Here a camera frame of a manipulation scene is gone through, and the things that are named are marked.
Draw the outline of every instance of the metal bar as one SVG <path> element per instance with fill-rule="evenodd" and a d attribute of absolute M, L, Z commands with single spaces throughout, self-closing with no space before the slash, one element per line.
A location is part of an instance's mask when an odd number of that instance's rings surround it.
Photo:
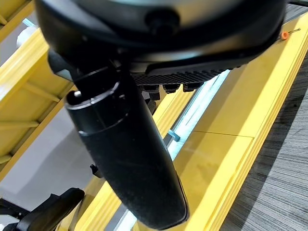
<path fill-rule="evenodd" d="M 19 128 L 36 128 L 39 125 L 36 121 L 29 122 L 0 122 L 0 130 L 10 130 Z"/>
<path fill-rule="evenodd" d="M 289 4 L 308 7 L 308 1 L 305 0 L 292 0 L 289 1 Z"/>
<path fill-rule="evenodd" d="M 40 66 L 46 63 L 48 45 L 38 29 L 0 67 L 0 109 L 8 102 Z"/>
<path fill-rule="evenodd" d="M 5 105 L 13 103 L 11 102 L 12 96 L 22 89 L 23 85 L 26 84 L 30 78 L 36 75 L 41 76 L 42 74 L 46 74 L 48 76 L 51 75 L 49 69 L 43 68 L 47 66 L 48 49 L 49 46 L 38 29 L 31 36 L 31 38 L 29 38 L 28 41 L 26 41 L 25 44 L 23 44 L 11 56 L 10 59 L 0 67 L 0 85 L 2 86 L 0 89 L 0 111 L 3 110 Z M 63 85 L 63 90 L 61 90 L 59 95 L 65 95 L 67 92 L 64 91 L 68 90 L 65 88 L 67 82 L 64 81 L 61 85 Z M 54 107 L 50 109 L 48 115 L 40 121 L 38 126 L 35 126 L 35 128 L 31 130 L 33 132 L 30 135 L 27 134 L 27 138 L 24 139 L 25 141 L 22 144 L 18 144 L 18 148 L 16 148 L 16 151 L 13 152 L 14 155 L 11 160 L 0 172 L 0 181 L 6 176 L 10 169 L 37 138 L 37 136 L 50 123 L 54 116 L 63 108 L 63 104 L 63 100 L 60 100 L 58 103 L 54 103 Z"/>
<path fill-rule="evenodd" d="M 59 102 L 60 101 L 60 99 L 57 96 L 55 96 L 53 94 L 50 94 L 50 93 L 44 91 L 43 89 L 41 89 L 41 88 L 31 84 L 31 83 L 25 83 L 23 85 L 23 88 L 28 90 L 28 91 L 30 91 L 30 92 L 32 92 L 32 93 L 34 93 L 34 94 L 37 94 L 37 95 L 39 95 L 41 97 L 44 97 L 46 99 L 49 99 L 49 100 L 52 100 L 52 101 L 55 101 L 55 102 Z"/>
<path fill-rule="evenodd" d="M 8 21 L 6 21 L 6 19 L 0 14 L 0 24 L 5 26 L 7 23 Z"/>
<path fill-rule="evenodd" d="M 11 158 L 12 158 L 11 155 L 0 156 L 0 165 L 9 162 Z"/>

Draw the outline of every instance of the yellow panel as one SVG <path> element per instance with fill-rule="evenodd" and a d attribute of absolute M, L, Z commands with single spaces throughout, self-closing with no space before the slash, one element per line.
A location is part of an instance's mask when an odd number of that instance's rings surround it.
<path fill-rule="evenodd" d="M 25 89 L 20 89 L 1 108 L 0 121 L 36 121 L 52 103 Z"/>
<path fill-rule="evenodd" d="M 172 230 L 203 230 L 251 141 L 249 137 L 202 132 L 190 135 L 174 165 L 185 189 L 191 218 Z"/>
<path fill-rule="evenodd" d="M 291 71 L 298 71 L 299 66 L 293 70 L 290 64 L 306 45 L 307 21 L 306 14 L 285 25 L 286 31 L 301 30 L 293 33 L 288 41 L 273 45 L 248 67 L 231 72 L 205 112 L 207 119 L 201 120 L 195 130 L 255 137 L 272 102 L 279 97 L 281 85 Z"/>
<path fill-rule="evenodd" d="M 0 14 L 9 19 L 26 0 L 0 0 Z"/>
<path fill-rule="evenodd" d="M 7 155 L 28 130 L 22 128 L 0 131 L 0 156 Z"/>

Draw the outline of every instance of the black plastic housing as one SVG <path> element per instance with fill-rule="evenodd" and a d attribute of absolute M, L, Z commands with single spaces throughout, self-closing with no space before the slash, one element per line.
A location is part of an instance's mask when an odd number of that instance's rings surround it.
<path fill-rule="evenodd" d="M 89 100 L 72 92 L 65 107 L 98 169 L 142 223 L 163 230 L 188 219 L 170 155 L 130 77 Z"/>

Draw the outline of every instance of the black plastic object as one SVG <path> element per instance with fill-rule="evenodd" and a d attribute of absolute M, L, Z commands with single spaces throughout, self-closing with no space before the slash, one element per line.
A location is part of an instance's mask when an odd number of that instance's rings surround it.
<path fill-rule="evenodd" d="M 54 231 L 83 199 L 81 189 L 71 188 L 60 196 L 51 194 L 40 206 L 28 213 L 19 223 L 10 224 L 4 231 Z"/>
<path fill-rule="evenodd" d="M 65 107 L 96 166 L 142 223 L 163 230 L 188 219 L 170 155 L 129 75 L 91 99 L 71 92 Z"/>
<path fill-rule="evenodd" d="M 205 82 L 250 62 L 277 40 L 286 7 L 285 0 L 242 0 L 213 20 L 185 28 L 178 25 L 185 16 L 176 11 L 182 1 L 167 2 L 174 12 L 160 7 L 148 12 L 148 33 L 107 22 L 74 0 L 36 0 L 36 7 L 42 32 L 57 53 L 77 67 L 103 54 L 125 56 L 140 86 Z M 132 5 L 142 7 L 142 1 Z M 158 31 L 172 36 L 159 37 Z"/>

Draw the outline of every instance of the yellow metal beam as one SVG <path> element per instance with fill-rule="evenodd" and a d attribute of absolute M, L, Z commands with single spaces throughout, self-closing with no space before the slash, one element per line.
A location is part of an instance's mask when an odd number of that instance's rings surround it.
<path fill-rule="evenodd" d="M 0 109 L 46 63 L 48 45 L 38 29 L 0 68 Z"/>
<path fill-rule="evenodd" d="M 0 122 L 0 130 L 10 130 L 16 128 L 36 128 L 39 125 L 36 121 L 30 122 Z"/>
<path fill-rule="evenodd" d="M 2 42 L 22 21 L 30 15 L 34 10 L 34 3 L 26 2 L 25 6 L 20 8 L 20 11 L 10 20 L 5 20 L 7 23 L 0 29 L 0 42 Z"/>
<path fill-rule="evenodd" d="M 52 75 L 51 71 L 46 68 L 41 68 L 44 65 L 47 65 L 47 53 L 49 46 L 44 40 L 43 35 L 40 30 L 37 30 L 28 41 L 26 41 L 9 59 L 0 67 L 0 112 L 4 108 L 6 109 L 6 114 L 9 114 L 7 110 L 11 110 L 14 114 L 18 107 L 14 106 L 14 103 L 21 104 L 26 108 L 26 105 L 23 105 L 23 102 L 27 102 L 28 91 L 24 88 L 44 96 L 44 98 L 49 98 L 50 100 L 55 101 L 51 103 L 50 106 L 47 106 L 46 112 L 42 111 L 40 108 L 35 109 L 39 114 L 35 115 L 38 123 L 2 123 L 2 127 L 5 129 L 8 128 L 20 128 L 20 127 L 33 127 L 29 132 L 25 134 L 24 137 L 17 137 L 16 144 L 12 149 L 12 158 L 5 165 L 5 167 L 0 172 L 0 181 L 5 177 L 5 175 L 10 171 L 22 154 L 27 150 L 35 138 L 44 130 L 44 128 L 49 124 L 53 117 L 60 111 L 63 107 L 64 100 L 56 99 L 52 94 L 48 94 L 36 87 L 35 81 L 40 81 L 40 79 L 33 79 L 33 76 L 37 75 L 46 75 L 52 79 L 55 77 Z M 31 79 L 34 81 L 34 84 L 30 84 L 28 81 Z M 53 86 L 54 92 L 59 96 L 64 96 L 69 89 L 75 89 L 72 87 L 72 83 L 68 81 L 55 81 L 57 82 L 56 86 Z M 12 102 L 12 99 L 18 99 L 20 102 Z M 32 100 L 38 100 L 39 102 L 45 102 L 46 99 L 40 97 L 32 97 Z"/>
<path fill-rule="evenodd" d="M 16 153 L 12 156 L 11 160 L 6 164 L 3 170 L 0 172 L 0 181 L 8 174 L 19 158 L 24 154 L 32 142 L 39 136 L 39 134 L 45 129 L 45 127 L 50 123 L 50 121 L 55 117 L 55 115 L 63 108 L 64 99 L 60 100 L 57 105 L 50 111 L 50 113 L 45 117 L 45 119 L 36 127 L 36 129 L 31 133 L 27 140 L 21 145 Z"/>
<path fill-rule="evenodd" d="M 9 162 L 11 158 L 12 158 L 11 155 L 0 156 L 0 165 Z"/>
<path fill-rule="evenodd" d="M 32 93 L 34 93 L 34 94 L 37 94 L 37 95 L 39 95 L 41 97 L 44 97 L 46 99 L 49 99 L 49 100 L 52 100 L 52 101 L 55 101 L 55 102 L 59 102 L 60 101 L 60 99 L 57 96 L 55 96 L 53 94 L 50 94 L 50 93 L 44 91 L 43 89 L 41 89 L 41 88 L 31 84 L 31 83 L 25 83 L 23 85 L 23 88 L 28 90 L 28 91 L 30 91 L 30 92 L 32 92 Z"/>
<path fill-rule="evenodd" d="M 6 19 L 0 14 L 0 24 L 5 26 L 7 23 L 8 21 L 6 21 Z"/>

